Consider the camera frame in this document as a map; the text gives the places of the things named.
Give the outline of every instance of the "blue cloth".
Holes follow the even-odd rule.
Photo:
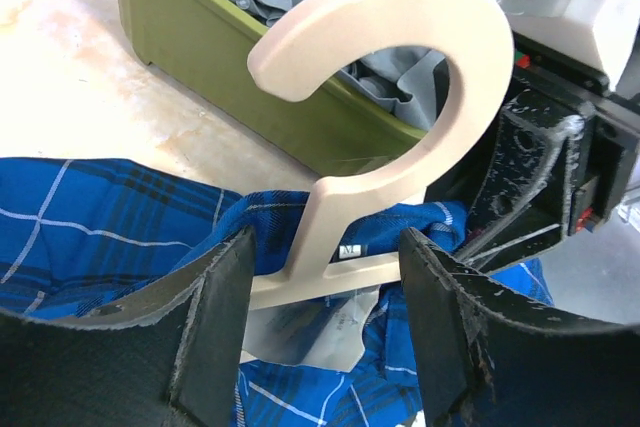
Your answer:
[[[134,292],[210,250],[246,225],[258,239],[256,274],[281,269],[305,192],[242,197],[126,160],[0,160],[0,306],[54,319],[83,315]],[[367,255],[397,249],[415,227],[443,249],[464,240],[456,202],[397,205],[352,224],[344,245]],[[551,303],[540,264],[497,280]],[[392,426],[421,408],[407,309],[399,284],[381,289],[366,352],[337,373],[256,361],[242,365],[232,425]]]

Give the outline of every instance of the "plastic bin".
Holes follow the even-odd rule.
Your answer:
[[[144,63],[157,65],[320,175],[373,170],[424,135],[336,78],[301,103],[260,91],[246,60],[266,27],[228,0],[118,3],[124,31]]]

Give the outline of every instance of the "wooden object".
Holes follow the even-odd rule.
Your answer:
[[[250,52],[248,68],[258,87],[299,102],[344,65],[403,45],[447,56],[450,89],[442,114],[390,164],[315,183],[286,266],[254,279],[252,309],[399,280],[397,254],[328,264],[353,221],[430,185],[474,146],[504,99],[514,52],[494,0],[304,0]]]

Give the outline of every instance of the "wooden hanger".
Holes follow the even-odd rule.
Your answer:
[[[494,0],[304,0],[250,52],[247,65],[258,87],[299,102],[345,65],[398,46],[425,46],[447,57],[449,96],[436,124],[382,168],[317,181],[284,269],[254,278],[250,308],[399,280],[397,253],[329,261],[352,222],[430,185],[480,139],[509,85],[513,38]]]

